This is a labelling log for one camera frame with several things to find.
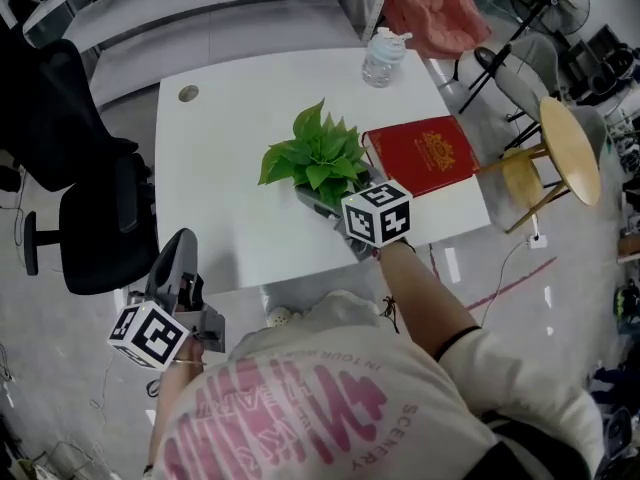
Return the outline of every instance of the pink cloth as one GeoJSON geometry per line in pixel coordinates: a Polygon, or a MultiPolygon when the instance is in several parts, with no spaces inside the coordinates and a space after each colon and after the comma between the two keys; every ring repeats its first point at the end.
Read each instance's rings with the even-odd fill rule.
{"type": "Polygon", "coordinates": [[[491,34],[473,0],[386,0],[383,12],[393,32],[413,33],[408,46],[423,57],[457,59],[491,34]]]}

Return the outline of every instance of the floor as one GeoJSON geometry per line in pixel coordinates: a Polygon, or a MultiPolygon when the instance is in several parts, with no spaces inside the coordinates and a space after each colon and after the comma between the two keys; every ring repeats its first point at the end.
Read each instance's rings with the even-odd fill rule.
{"type": "MultiPolygon", "coordinates": [[[[494,36],[488,46],[509,37],[511,25],[490,16],[494,36]]],[[[427,62],[438,84],[449,79],[451,62],[427,62]]],[[[526,69],[523,76],[530,76],[526,69]]],[[[461,62],[460,83],[442,89],[455,112],[468,96],[466,87],[479,74],[471,55],[461,62]]],[[[103,118],[114,135],[137,140],[143,156],[153,163],[157,89],[151,89],[104,109],[103,118]]],[[[481,163],[496,158],[516,134],[504,116],[514,108],[493,82],[460,116],[481,163]]],[[[597,360],[615,364],[623,343],[612,315],[614,288],[622,283],[616,265],[620,183],[623,179],[615,151],[600,158],[603,193],[598,206],[588,208],[566,196],[539,215],[548,246],[529,249],[533,228],[527,224],[512,235],[503,229],[522,210],[514,208],[500,175],[481,178],[494,223],[431,247],[418,254],[472,311],[479,321],[497,289],[501,293],[487,315],[494,330],[516,353],[540,362],[549,372],[581,382],[597,360]],[[447,258],[455,257],[457,267],[447,258]]],[[[554,171],[541,161],[545,182],[554,171]]],[[[41,229],[56,226],[60,194],[50,194],[33,180],[24,192],[25,210],[37,210],[41,229]]],[[[11,199],[0,201],[11,206],[11,199]]],[[[0,215],[0,341],[8,352],[15,382],[0,394],[0,408],[35,456],[51,452],[59,441],[78,446],[93,462],[79,477],[122,479],[140,477],[146,463],[151,422],[147,410],[155,401],[145,385],[157,377],[113,355],[105,339],[114,323],[113,294],[76,297],[68,293],[56,247],[40,252],[40,274],[28,277],[12,241],[13,212],[0,215]]],[[[336,289],[349,289],[382,305],[388,290],[375,262],[277,285],[214,295],[208,302],[227,317],[228,346],[265,324],[263,308],[274,304],[305,307],[336,289]]],[[[61,445],[50,459],[61,478],[87,461],[83,453],[61,445]]]]}

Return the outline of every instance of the red book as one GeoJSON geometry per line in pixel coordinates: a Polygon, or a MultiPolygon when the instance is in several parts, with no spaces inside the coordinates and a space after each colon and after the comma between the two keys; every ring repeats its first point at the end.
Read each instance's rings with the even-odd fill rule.
{"type": "Polygon", "coordinates": [[[414,197],[473,176],[478,169],[453,116],[371,130],[362,135],[371,164],[414,197]]]}

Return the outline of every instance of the green leaves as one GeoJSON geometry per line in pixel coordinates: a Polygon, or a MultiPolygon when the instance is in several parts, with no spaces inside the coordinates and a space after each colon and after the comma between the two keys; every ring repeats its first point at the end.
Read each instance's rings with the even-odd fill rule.
{"type": "Polygon", "coordinates": [[[293,177],[296,186],[309,184],[323,202],[337,207],[345,192],[362,181],[358,175],[366,168],[359,160],[365,149],[358,129],[347,130],[344,119],[335,124],[329,113],[322,122],[323,106],[324,99],[300,112],[293,123],[295,139],[269,146],[258,184],[293,177]]]}

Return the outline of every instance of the shelf unit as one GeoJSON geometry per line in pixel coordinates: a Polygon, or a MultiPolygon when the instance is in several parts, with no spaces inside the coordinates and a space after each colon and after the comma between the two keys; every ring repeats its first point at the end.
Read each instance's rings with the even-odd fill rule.
{"type": "MultiPolygon", "coordinates": [[[[66,1],[42,2],[24,32],[66,1]]],[[[225,60],[362,45],[371,38],[383,3],[98,0],[78,11],[64,38],[80,52],[101,52],[91,80],[94,101],[101,106],[167,76],[225,60]]]]}

